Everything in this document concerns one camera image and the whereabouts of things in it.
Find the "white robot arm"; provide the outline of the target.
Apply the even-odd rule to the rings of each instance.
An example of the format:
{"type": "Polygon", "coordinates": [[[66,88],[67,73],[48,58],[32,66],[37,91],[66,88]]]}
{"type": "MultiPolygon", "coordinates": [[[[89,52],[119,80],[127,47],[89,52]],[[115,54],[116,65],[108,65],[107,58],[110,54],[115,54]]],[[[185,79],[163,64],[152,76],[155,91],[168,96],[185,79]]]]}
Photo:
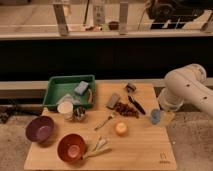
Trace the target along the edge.
{"type": "Polygon", "coordinates": [[[199,64],[189,64],[174,69],[164,77],[165,87],[158,96],[158,103],[165,111],[178,111],[185,101],[213,117],[213,90],[203,82],[206,70],[199,64]]]}

